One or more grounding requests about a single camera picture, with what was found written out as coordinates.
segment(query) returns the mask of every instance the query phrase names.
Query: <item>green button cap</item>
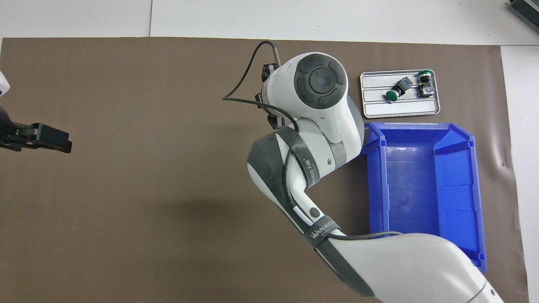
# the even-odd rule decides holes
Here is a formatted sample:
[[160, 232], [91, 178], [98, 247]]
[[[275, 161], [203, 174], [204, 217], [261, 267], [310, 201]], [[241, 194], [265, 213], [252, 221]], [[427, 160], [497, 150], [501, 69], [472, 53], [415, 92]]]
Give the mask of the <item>green button cap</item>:
[[397, 101], [397, 98], [399, 98], [399, 96], [397, 96], [397, 93], [394, 91], [388, 91], [387, 93], [385, 93], [385, 96], [391, 102], [395, 102]]
[[431, 73], [433, 73], [432, 70], [424, 70], [424, 71], [420, 71], [419, 75], [421, 76], [421, 75], [424, 75], [424, 74], [431, 74]]

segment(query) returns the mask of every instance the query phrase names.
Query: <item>velcro strap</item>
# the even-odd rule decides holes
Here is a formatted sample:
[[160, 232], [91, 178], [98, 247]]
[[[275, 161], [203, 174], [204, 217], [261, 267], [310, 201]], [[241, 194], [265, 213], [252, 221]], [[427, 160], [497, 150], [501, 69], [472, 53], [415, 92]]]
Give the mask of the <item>velcro strap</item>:
[[309, 229], [303, 234], [303, 239], [311, 249], [320, 244], [332, 231], [340, 228], [333, 219], [329, 216], [323, 216], [316, 221]]
[[307, 181], [307, 188], [317, 184], [320, 181], [318, 166], [316, 165], [316, 161], [314, 161], [313, 154], [311, 154], [300, 134], [289, 127], [282, 127], [277, 130], [277, 133], [292, 149], [292, 153], [300, 164], [305, 180]]

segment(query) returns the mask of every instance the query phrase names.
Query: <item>small black button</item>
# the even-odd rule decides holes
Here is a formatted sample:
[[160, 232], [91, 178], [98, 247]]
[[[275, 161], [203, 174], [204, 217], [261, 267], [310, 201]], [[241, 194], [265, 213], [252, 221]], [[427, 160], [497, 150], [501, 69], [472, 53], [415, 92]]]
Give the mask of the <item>small black button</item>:
[[309, 214], [313, 218], [318, 218], [320, 216], [320, 211], [313, 207], [309, 210]]

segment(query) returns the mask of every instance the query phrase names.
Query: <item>gray tape band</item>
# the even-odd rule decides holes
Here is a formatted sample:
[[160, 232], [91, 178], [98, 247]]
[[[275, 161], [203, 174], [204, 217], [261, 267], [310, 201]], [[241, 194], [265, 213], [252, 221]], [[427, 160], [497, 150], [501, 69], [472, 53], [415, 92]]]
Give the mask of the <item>gray tape band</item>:
[[344, 148], [344, 144], [342, 142], [339, 143], [331, 143], [327, 138], [329, 148], [331, 148], [331, 152], [333, 153], [333, 158], [335, 159], [335, 169], [343, 166], [346, 164], [346, 149]]
[[340, 227], [331, 217], [323, 216], [303, 234], [303, 239], [311, 249], [315, 249], [332, 231], [338, 228]]
[[299, 162], [305, 180], [307, 181], [307, 188], [317, 184], [320, 181], [318, 166], [316, 165], [316, 161], [314, 161], [313, 154], [310, 153], [307, 144], [305, 144], [300, 134], [289, 127], [279, 128], [276, 133], [292, 149], [292, 153]]

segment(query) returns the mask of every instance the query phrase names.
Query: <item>black device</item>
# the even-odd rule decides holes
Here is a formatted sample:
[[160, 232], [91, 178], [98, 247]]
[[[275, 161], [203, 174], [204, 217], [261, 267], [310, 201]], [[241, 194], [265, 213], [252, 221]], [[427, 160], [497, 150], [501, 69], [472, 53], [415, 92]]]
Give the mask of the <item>black device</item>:
[[12, 122], [0, 106], [0, 147], [16, 152], [23, 148], [46, 148], [70, 153], [72, 144], [69, 134], [59, 129], [41, 123], [25, 125]]
[[539, 32], [539, 0], [511, 0], [509, 10]]

